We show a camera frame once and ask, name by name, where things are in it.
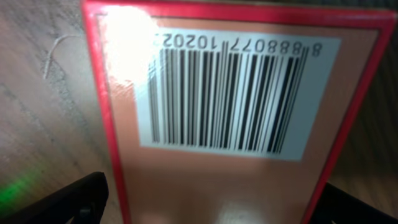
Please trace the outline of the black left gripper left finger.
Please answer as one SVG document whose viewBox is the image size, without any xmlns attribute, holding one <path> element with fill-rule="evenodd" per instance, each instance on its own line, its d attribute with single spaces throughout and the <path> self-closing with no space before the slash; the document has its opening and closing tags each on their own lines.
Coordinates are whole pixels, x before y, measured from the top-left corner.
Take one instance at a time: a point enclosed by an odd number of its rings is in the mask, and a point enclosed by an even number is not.
<svg viewBox="0 0 398 224">
<path fill-rule="evenodd" d="M 93 172 L 1 219 L 3 224 L 99 224 L 109 197 L 103 172 Z"/>
</svg>

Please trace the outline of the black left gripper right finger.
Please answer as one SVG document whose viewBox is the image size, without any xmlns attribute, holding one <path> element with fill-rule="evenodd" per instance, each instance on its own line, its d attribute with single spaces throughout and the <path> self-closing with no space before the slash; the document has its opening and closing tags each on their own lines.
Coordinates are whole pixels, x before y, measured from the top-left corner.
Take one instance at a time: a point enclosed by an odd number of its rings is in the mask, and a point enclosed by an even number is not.
<svg viewBox="0 0 398 224">
<path fill-rule="evenodd" d="M 327 183 L 309 224 L 333 223 L 397 224 L 397 219 Z"/>
</svg>

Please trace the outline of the red orange barcode box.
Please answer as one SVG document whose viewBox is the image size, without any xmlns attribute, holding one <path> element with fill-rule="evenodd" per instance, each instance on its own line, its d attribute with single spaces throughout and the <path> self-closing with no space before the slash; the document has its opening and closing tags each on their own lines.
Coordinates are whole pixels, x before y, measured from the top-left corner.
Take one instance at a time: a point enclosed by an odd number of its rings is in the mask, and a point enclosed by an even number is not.
<svg viewBox="0 0 398 224">
<path fill-rule="evenodd" d="M 388 9 L 83 1 L 124 223 L 309 223 Z"/>
</svg>

